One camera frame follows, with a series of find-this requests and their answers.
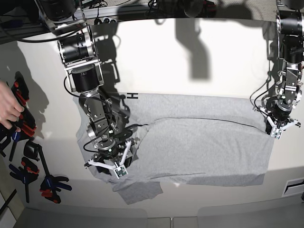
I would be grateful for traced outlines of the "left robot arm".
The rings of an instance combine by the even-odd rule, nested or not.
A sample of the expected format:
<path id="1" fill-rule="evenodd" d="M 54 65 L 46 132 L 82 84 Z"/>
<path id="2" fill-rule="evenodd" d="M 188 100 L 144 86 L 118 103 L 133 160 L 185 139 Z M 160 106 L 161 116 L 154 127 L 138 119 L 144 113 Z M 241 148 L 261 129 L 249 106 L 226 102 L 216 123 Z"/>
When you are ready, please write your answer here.
<path id="1" fill-rule="evenodd" d="M 282 133 L 301 123 L 291 118 L 291 112 L 301 101 L 302 75 L 304 69 L 304 2 L 302 0 L 278 0 L 276 14 L 278 59 L 282 68 L 270 89 L 269 95 L 261 105 L 253 101 L 255 110 L 266 121 L 266 133 L 280 139 Z"/>

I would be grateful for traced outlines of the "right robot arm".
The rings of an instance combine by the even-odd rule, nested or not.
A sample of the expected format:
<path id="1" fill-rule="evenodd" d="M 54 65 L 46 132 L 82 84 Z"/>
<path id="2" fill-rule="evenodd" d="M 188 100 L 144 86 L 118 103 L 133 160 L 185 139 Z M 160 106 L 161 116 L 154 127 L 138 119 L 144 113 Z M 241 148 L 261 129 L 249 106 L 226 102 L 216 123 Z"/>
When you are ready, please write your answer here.
<path id="1" fill-rule="evenodd" d="M 65 89 L 78 98 L 89 119 L 89 142 L 83 145 L 92 157 L 85 167 L 94 166 L 121 178 L 128 173 L 133 153 L 132 130 L 125 127 L 126 113 L 119 101 L 103 89 L 105 83 L 97 43 L 84 7 L 79 0 L 38 0 L 36 5 L 49 30 L 65 68 Z"/>

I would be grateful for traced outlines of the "person's hand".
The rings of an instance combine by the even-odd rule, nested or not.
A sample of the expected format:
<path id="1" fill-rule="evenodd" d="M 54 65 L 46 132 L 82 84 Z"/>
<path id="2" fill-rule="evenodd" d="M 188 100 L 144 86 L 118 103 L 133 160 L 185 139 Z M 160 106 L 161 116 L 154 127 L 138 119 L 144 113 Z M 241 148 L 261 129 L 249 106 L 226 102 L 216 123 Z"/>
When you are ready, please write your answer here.
<path id="1" fill-rule="evenodd" d="M 12 128 L 10 122 L 16 122 L 24 107 L 19 104 L 11 89 L 3 81 L 0 82 L 0 123 L 8 130 Z"/>

